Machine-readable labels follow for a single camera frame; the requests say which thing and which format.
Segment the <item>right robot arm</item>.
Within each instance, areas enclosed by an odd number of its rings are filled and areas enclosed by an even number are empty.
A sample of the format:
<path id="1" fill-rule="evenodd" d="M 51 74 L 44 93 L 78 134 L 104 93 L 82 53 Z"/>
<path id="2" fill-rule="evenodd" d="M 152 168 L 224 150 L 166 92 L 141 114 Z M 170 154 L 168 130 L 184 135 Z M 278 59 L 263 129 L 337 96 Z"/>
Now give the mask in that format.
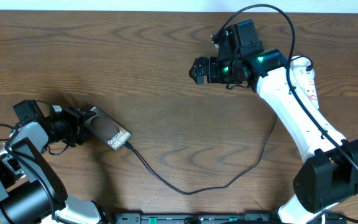
<path id="1" fill-rule="evenodd" d="M 247 86 L 265 100 L 293 138 L 303 166 L 293 180 L 294 196 L 277 213 L 283 223 L 308 223 L 323 211 L 358 194 L 358 139 L 348 141 L 305 93 L 304 58 L 287 59 L 264 50 L 251 20 L 224 29 L 218 56 L 198 57 L 189 76 L 195 83 Z"/>

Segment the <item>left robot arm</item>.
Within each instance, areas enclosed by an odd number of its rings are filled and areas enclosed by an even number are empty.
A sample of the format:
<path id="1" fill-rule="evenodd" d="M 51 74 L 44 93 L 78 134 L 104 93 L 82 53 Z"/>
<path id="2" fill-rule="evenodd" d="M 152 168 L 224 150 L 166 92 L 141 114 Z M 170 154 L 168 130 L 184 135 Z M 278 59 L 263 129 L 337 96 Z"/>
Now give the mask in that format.
<path id="1" fill-rule="evenodd" d="M 50 105 L 45 116 L 36 100 L 14 105 L 19 118 L 0 150 L 1 223 L 112 223 L 94 201 L 68 195 L 43 154 L 50 145 L 81 145 L 90 136 L 85 122 L 92 110 Z"/>

